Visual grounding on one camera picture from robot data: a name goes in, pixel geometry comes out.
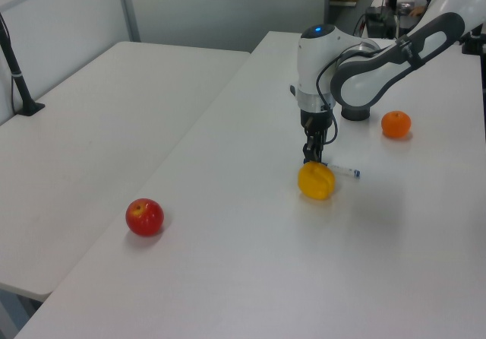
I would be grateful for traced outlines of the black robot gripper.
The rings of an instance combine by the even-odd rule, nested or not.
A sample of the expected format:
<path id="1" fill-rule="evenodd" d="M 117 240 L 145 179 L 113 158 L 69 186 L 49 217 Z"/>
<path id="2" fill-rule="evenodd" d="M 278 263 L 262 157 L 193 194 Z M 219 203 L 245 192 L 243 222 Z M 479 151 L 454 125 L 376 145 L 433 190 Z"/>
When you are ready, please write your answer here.
<path id="1" fill-rule="evenodd" d="M 316 161 L 322 162 L 322 154 L 327 141 L 327 133 L 333 124 L 331 112 L 307 112 L 300 111 L 301 126 L 307 135 L 307 141 L 303 147 L 304 163 Z"/>

